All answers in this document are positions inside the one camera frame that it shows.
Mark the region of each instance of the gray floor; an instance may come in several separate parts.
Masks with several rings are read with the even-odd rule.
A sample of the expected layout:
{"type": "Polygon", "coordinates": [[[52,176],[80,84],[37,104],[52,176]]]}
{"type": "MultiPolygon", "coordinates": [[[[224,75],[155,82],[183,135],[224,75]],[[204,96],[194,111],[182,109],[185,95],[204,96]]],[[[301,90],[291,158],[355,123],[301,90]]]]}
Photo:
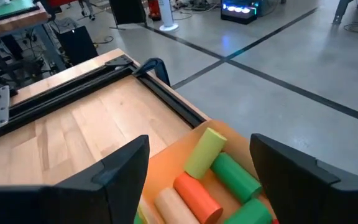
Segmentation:
{"type": "MultiPolygon", "coordinates": [[[[233,60],[272,77],[316,93],[358,111],[358,34],[343,29],[358,21],[356,3],[351,2],[340,26],[332,26],[338,0],[287,0],[276,11],[248,26],[222,21],[219,10],[193,14],[177,21],[180,29],[171,35],[209,51],[228,56],[284,26],[300,15],[318,10],[233,60]]],[[[79,19],[73,4],[60,17],[79,19]]],[[[174,12],[174,18],[187,15],[174,12]]],[[[218,59],[143,27],[113,30],[108,12],[95,21],[82,19],[92,39],[105,53],[121,48],[143,62],[160,57],[167,65],[171,83],[176,84],[218,59]]],[[[161,23],[149,24],[158,28],[161,23]]],[[[228,63],[177,89],[185,98],[214,119],[220,119],[249,138],[262,133],[324,162],[358,174],[358,119],[307,97],[268,82],[228,63]]]]}

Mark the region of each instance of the foam block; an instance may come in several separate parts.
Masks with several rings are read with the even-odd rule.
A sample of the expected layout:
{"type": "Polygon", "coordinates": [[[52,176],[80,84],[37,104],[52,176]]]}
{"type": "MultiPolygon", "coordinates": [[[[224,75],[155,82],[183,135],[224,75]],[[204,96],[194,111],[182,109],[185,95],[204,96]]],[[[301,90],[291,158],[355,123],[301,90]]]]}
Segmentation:
{"type": "Polygon", "coordinates": [[[201,179],[211,167],[226,142],[226,138],[207,128],[185,164],[185,171],[196,179],[201,179]]]}
{"type": "Polygon", "coordinates": [[[211,169],[240,203],[257,197],[262,190],[260,183],[225,152],[219,154],[211,169]]]}
{"type": "Polygon", "coordinates": [[[173,188],[179,193],[200,223],[216,223],[222,215],[222,206],[210,196],[198,180],[190,177],[186,172],[173,181],[173,188]]]}
{"type": "Polygon", "coordinates": [[[197,218],[173,188],[162,190],[155,198],[154,204],[165,223],[199,224],[197,218]]]}
{"type": "Polygon", "coordinates": [[[265,205],[253,198],[224,221],[224,224],[271,224],[272,220],[265,205]]]}

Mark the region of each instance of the blue light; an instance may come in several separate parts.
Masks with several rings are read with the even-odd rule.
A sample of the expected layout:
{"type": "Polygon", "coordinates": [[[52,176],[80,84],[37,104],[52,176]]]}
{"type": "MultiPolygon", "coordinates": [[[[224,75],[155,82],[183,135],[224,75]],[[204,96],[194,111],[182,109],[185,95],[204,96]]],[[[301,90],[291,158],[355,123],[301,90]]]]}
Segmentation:
{"type": "Polygon", "coordinates": [[[227,9],[228,11],[231,11],[231,12],[233,12],[233,11],[234,12],[242,12],[244,14],[247,14],[250,12],[250,8],[248,8],[248,7],[227,6],[226,4],[223,4],[223,9],[227,9]]]}

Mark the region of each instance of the orange cylinder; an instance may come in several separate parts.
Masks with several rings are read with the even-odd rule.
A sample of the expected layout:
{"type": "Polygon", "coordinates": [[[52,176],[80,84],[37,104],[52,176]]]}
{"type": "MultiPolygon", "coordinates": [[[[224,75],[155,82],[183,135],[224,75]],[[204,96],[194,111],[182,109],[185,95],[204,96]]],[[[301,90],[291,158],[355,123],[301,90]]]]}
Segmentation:
{"type": "Polygon", "coordinates": [[[179,193],[200,223],[216,223],[222,215],[222,206],[210,196],[198,180],[190,177],[186,172],[173,181],[173,188],[179,193]]]}

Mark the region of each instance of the wooden tabletop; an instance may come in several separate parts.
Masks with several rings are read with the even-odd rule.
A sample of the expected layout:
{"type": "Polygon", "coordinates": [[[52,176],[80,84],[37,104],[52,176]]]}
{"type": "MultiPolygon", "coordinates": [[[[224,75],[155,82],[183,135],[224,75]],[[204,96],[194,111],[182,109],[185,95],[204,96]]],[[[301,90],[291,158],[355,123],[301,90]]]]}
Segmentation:
{"type": "Polygon", "coordinates": [[[48,13],[40,2],[37,2],[39,10],[13,16],[0,21],[0,35],[12,30],[30,27],[48,20],[48,13]]]}
{"type": "MultiPolygon", "coordinates": [[[[27,86],[19,90],[11,104],[82,75],[122,54],[124,52],[119,49],[110,51],[27,86]]],[[[209,119],[178,93],[169,90],[209,119]]],[[[147,87],[129,76],[2,136],[0,185],[56,184],[141,134],[149,135],[150,156],[153,156],[190,130],[147,87]]]]}

